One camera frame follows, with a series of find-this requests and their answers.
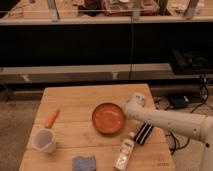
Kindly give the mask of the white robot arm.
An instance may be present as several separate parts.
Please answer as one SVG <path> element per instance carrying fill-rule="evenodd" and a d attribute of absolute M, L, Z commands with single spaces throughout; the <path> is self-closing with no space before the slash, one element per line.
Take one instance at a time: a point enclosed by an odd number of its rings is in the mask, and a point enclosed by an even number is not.
<path fill-rule="evenodd" d="M 123 104 L 125 116 L 202 142 L 199 171 L 213 171 L 213 116 L 149 109 L 144 101 L 141 93 L 133 93 Z"/>

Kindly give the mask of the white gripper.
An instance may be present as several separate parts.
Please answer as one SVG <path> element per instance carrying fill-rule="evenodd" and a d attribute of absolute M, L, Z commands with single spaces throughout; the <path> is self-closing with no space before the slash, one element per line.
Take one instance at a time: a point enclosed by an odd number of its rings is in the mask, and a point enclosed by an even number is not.
<path fill-rule="evenodd" d="M 134 101 L 137 104 L 140 104 L 141 106 L 144 106 L 146 103 L 146 98 L 143 94 L 134 92 L 130 96 L 130 101 Z M 134 141 L 139 145 L 144 145 L 146 139 L 148 138 L 149 134 L 153 130 L 153 126 L 148 123 L 144 123 L 138 133 L 134 137 Z"/>

